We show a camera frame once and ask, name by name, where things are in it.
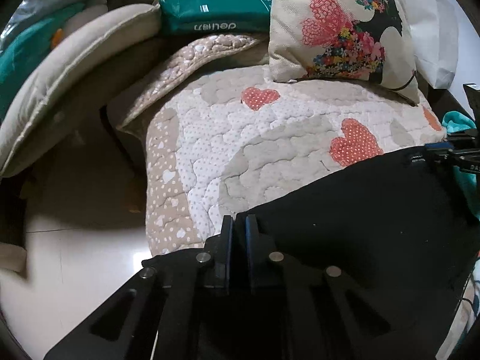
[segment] green package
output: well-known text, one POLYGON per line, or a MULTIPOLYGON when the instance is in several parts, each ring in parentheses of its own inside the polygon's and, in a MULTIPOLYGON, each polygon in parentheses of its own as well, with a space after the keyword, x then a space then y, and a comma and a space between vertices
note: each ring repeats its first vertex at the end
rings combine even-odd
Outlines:
POLYGON ((159 0, 162 33, 269 32, 272 0, 159 0))

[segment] white tile floor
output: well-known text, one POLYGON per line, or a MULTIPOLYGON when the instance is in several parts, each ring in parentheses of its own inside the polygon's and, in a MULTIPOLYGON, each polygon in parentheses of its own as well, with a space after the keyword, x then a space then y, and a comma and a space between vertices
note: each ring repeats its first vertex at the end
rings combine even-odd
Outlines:
POLYGON ((33 360, 151 256, 143 214, 124 208, 132 173, 96 115, 43 161, 48 172, 27 205, 26 278, 0 271, 1 307, 33 360))

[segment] quilted blanket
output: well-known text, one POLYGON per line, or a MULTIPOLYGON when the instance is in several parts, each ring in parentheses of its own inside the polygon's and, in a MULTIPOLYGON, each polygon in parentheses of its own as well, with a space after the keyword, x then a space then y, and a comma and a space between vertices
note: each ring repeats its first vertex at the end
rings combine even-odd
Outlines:
POLYGON ((223 215, 357 161, 442 140, 445 131, 419 95, 412 106, 368 83, 275 83, 268 66, 191 79, 147 127, 152 254, 202 247, 223 215))

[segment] teal fabric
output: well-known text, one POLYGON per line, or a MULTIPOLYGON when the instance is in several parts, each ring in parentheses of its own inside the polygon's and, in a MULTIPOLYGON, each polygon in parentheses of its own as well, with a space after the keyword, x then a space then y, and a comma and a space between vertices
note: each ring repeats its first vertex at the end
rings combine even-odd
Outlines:
POLYGON ((49 54, 52 36, 84 6, 73 4, 45 17, 21 32, 0 55, 0 123, 25 80, 49 54))
MULTIPOLYGON (((465 131, 469 128, 476 128, 473 120, 457 111, 447 112, 443 117, 442 126, 446 127, 447 133, 449 134, 465 131)), ((454 167, 454 175, 465 195, 470 211, 480 220, 480 199, 477 195, 476 176, 460 172, 457 166, 454 167)))

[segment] pink butterfly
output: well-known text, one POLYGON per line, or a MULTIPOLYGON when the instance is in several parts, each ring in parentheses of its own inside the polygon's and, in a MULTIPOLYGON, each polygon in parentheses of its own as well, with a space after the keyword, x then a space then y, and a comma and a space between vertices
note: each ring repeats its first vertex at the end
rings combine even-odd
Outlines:
POLYGON ((311 0, 310 8, 315 19, 305 19, 301 30, 307 46, 331 45, 343 27, 352 27, 337 0, 311 0))

